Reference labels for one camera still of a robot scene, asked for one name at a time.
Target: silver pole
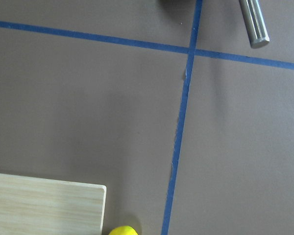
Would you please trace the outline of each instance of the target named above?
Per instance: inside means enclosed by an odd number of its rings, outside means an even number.
[[[258,0],[239,0],[251,48],[270,41]]]

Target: wood grain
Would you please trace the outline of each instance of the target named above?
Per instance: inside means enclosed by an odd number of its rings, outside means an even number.
[[[106,187],[0,174],[0,235],[100,235]]]

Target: yellow object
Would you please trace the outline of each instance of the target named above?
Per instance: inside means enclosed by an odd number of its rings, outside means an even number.
[[[137,232],[130,226],[121,226],[112,230],[109,235],[138,235]]]

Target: light wood panel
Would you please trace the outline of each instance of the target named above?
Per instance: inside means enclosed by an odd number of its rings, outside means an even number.
[[[0,174],[0,235],[99,235],[106,187]]]

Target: blue tape line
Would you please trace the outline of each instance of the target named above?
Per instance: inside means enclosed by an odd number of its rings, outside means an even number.
[[[195,55],[294,70],[294,63],[197,49]]]
[[[187,108],[189,87],[190,87],[191,77],[192,77],[201,8],[202,8],[202,0],[197,0],[195,12],[194,12],[192,34],[190,38],[190,47],[188,51],[187,64],[186,64],[186,77],[185,77],[185,81],[183,85],[180,112],[179,112],[178,124],[176,128],[176,137],[174,142],[174,152],[173,152],[173,158],[172,158],[172,172],[171,172],[171,178],[170,178],[169,186],[168,186],[167,201],[165,205],[161,235],[167,235],[169,232],[169,225],[170,225],[170,218],[171,218],[171,211],[172,211],[172,204],[173,204],[173,197],[174,197],[174,190],[175,190],[175,182],[176,182],[177,169],[178,169],[178,163],[179,163],[180,151],[181,151],[181,145],[182,145],[184,121],[185,121],[185,114],[186,114],[186,108]]]
[[[0,28],[10,28],[10,29],[45,33],[45,34],[51,34],[51,35],[69,37],[69,38],[79,38],[79,39],[86,39],[86,40],[92,40],[92,41],[98,41],[98,42],[121,44],[121,45],[132,46],[132,47],[142,47],[142,48],[149,48],[149,49],[155,49],[155,50],[164,50],[164,51],[177,52],[177,53],[183,53],[183,54],[188,53],[187,47],[172,46],[172,45],[160,44],[160,43],[151,43],[151,42],[104,36],[104,35],[91,34],[91,33],[82,33],[82,32],[34,26],[34,25],[28,25],[28,24],[22,24],[22,23],[0,21]]]

